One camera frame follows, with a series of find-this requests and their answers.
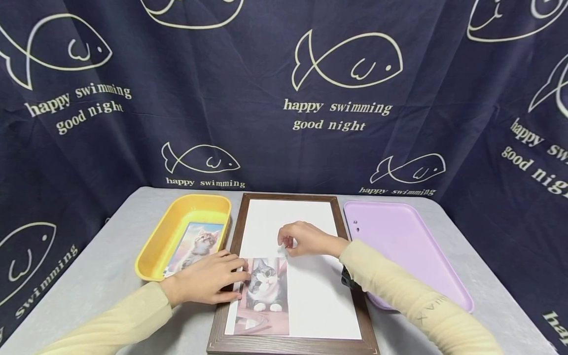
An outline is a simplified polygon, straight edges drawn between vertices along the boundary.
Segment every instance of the navy blue backdrop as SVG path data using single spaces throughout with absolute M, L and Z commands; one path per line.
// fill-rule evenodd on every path
M 0 345 L 154 186 L 431 198 L 568 353 L 567 6 L 2 1 Z

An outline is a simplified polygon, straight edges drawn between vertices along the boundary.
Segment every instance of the cat photo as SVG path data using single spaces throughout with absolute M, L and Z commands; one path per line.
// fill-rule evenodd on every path
M 250 281 L 241 286 L 235 335 L 289 335 L 286 258 L 248 259 Z
M 164 270 L 164 277 L 217 252 L 222 230 L 222 224 L 190 223 Z

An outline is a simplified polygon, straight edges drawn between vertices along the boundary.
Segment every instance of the gray and white cat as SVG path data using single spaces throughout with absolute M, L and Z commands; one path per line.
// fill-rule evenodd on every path
M 200 260 L 204 256 L 211 253 L 211 248 L 217 244 L 217 239 L 219 238 L 219 231 L 215 233 L 207 232 L 205 229 L 201 228 L 195 238 L 193 249 L 189 250 L 187 255 L 181 259 L 177 266 L 177 270 L 183 270 L 194 262 Z
M 262 312 L 287 311 L 288 284 L 286 271 L 280 276 L 274 268 L 268 266 L 262 259 L 250 273 L 250 284 L 247 291 L 247 308 Z

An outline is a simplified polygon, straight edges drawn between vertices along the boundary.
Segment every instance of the long sleeve shirt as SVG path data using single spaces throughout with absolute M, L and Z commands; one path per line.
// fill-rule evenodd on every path
M 503 354 L 493 335 L 471 314 L 363 242 L 351 242 L 339 260 L 363 291 L 400 311 L 443 355 Z M 150 282 L 39 355 L 114 355 L 149 337 L 171 316 L 161 286 Z

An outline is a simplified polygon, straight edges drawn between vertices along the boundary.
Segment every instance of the white board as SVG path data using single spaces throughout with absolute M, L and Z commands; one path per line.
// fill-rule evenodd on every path
M 251 199 L 240 257 L 283 257 L 278 230 L 297 220 L 337 235 L 331 204 Z M 330 256 L 288 257 L 290 337 L 360 340 L 350 290 L 341 283 L 343 266 Z M 237 302 L 229 307 L 226 335 L 233 335 Z

